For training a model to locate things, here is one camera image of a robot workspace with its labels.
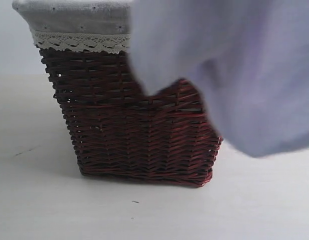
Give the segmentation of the white t-shirt red lettering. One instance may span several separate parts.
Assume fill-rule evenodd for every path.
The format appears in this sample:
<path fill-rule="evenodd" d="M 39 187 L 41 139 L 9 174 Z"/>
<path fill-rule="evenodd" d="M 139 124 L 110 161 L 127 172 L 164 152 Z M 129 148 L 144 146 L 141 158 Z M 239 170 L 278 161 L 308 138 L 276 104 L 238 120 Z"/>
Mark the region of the white t-shirt red lettering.
<path fill-rule="evenodd" d="M 309 148 L 309 0 L 135 0 L 128 59 L 147 96 L 188 80 L 244 154 Z"/>

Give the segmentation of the dark red wicker basket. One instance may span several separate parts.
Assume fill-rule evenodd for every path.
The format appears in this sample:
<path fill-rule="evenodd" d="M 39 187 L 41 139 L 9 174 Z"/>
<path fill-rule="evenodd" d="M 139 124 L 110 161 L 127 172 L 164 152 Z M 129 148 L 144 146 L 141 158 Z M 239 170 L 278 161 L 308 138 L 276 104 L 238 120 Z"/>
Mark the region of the dark red wicker basket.
<path fill-rule="evenodd" d="M 82 175 L 194 188 L 212 179 L 223 139 L 186 80 L 146 97 L 123 51 L 39 53 Z"/>

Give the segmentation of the grey lace-trimmed basket liner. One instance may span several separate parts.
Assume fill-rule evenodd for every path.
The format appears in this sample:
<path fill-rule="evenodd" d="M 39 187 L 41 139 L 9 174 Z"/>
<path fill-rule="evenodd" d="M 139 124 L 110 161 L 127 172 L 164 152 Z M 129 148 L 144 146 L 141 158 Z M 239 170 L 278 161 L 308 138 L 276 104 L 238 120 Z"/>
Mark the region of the grey lace-trimmed basket liner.
<path fill-rule="evenodd" d="M 129 47 L 130 0 L 14 0 L 33 43 L 57 51 L 118 54 Z"/>

